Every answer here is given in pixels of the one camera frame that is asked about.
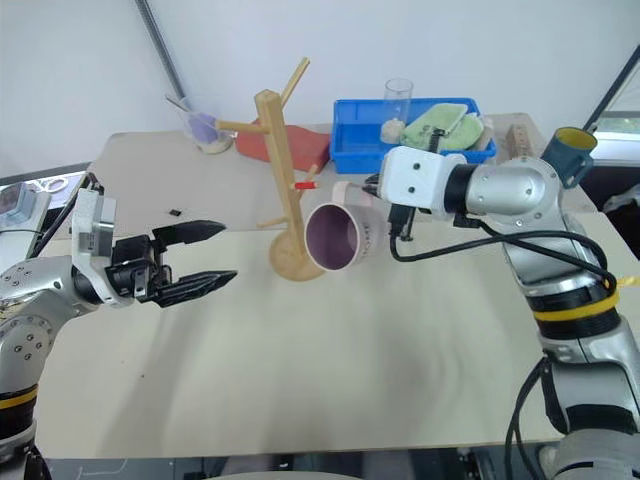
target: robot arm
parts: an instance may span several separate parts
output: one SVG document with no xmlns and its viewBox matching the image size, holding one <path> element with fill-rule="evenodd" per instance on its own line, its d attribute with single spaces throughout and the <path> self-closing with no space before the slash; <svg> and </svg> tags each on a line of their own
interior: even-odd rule
<svg viewBox="0 0 640 480">
<path fill-rule="evenodd" d="M 577 221 L 563 215 L 557 174 L 540 159 L 467 165 L 460 155 L 397 147 L 385 158 L 379 182 L 379 196 L 401 213 L 399 206 L 426 209 L 441 219 L 485 216 L 501 234 L 584 234 Z M 392 222 L 392 236 L 402 227 Z M 575 240 L 528 242 L 598 265 L 594 252 Z M 547 357 L 542 371 L 547 416 L 568 435 L 556 478 L 640 475 L 640 353 L 615 309 L 617 292 L 611 294 L 604 278 L 576 265 L 513 243 L 505 243 L 504 250 Z"/>
<path fill-rule="evenodd" d="M 114 200 L 80 189 L 72 256 L 28 259 L 0 276 L 0 478 L 7 472 L 41 478 L 33 409 L 45 360 L 67 321 L 100 304 L 125 307 L 134 299 L 168 307 L 217 290 L 237 273 L 201 272 L 173 282 L 162 261 L 167 246 L 206 240 L 222 224 L 186 222 L 154 230 L 153 239 L 140 235 L 112 246 L 114 220 Z"/>
</svg>

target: blue plastic tray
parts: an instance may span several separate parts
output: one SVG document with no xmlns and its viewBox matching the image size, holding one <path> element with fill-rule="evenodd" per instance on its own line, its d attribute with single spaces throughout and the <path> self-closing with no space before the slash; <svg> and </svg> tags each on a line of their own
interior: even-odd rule
<svg viewBox="0 0 640 480">
<path fill-rule="evenodd" d="M 378 173 L 384 155 L 395 145 L 380 141 L 382 100 L 337 100 L 333 106 L 331 159 L 338 173 Z M 472 98 L 414 98 L 409 108 L 408 122 L 429 110 L 436 103 L 463 103 L 467 113 L 480 113 Z M 486 150 L 443 150 L 462 153 L 469 163 L 483 163 L 496 154 L 493 139 Z"/>
</svg>

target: glass cup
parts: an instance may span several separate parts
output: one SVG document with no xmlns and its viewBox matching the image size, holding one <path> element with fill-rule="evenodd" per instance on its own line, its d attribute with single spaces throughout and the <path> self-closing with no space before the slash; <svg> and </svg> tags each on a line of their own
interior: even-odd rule
<svg viewBox="0 0 640 480">
<path fill-rule="evenodd" d="M 396 144 L 400 142 L 400 134 L 407 125 L 413 82 L 406 78 L 392 78 L 384 87 L 380 141 Z"/>
<path fill-rule="evenodd" d="M 215 128 L 219 106 L 210 97 L 184 97 L 180 99 L 188 112 L 178 110 L 185 135 L 204 153 L 213 155 L 227 150 L 233 143 L 231 132 Z"/>
</svg>

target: dark blue cup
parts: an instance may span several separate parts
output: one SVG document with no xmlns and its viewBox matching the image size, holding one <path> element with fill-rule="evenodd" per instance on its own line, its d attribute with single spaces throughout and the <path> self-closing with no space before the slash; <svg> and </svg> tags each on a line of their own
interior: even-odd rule
<svg viewBox="0 0 640 480">
<path fill-rule="evenodd" d="M 591 151 L 596 137 L 575 127 L 559 128 L 544 149 L 542 159 L 558 172 L 564 188 L 574 188 L 593 167 Z"/>
</svg>

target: wooden mug tree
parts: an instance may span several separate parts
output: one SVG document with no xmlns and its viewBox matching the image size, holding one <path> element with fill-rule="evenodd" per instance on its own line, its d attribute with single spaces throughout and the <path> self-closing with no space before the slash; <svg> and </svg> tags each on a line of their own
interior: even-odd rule
<svg viewBox="0 0 640 480">
<path fill-rule="evenodd" d="M 276 180 L 284 216 L 259 226 L 267 227 L 286 223 L 286 230 L 278 234 L 271 244 L 269 260 L 276 273 L 294 281 L 311 280 L 323 273 L 323 270 L 311 261 L 305 248 L 304 222 L 300 210 L 302 192 L 293 188 L 296 179 L 293 173 L 293 162 L 282 113 L 284 106 L 309 63 L 308 58 L 302 59 L 289 79 L 282 96 L 271 90 L 263 90 L 254 97 L 258 110 L 257 124 L 227 122 L 224 120 L 216 121 L 216 128 L 219 130 L 260 133 L 265 137 L 271 170 Z M 309 170 L 305 180 L 311 181 L 316 171 L 317 166 L 314 165 Z"/>
</svg>

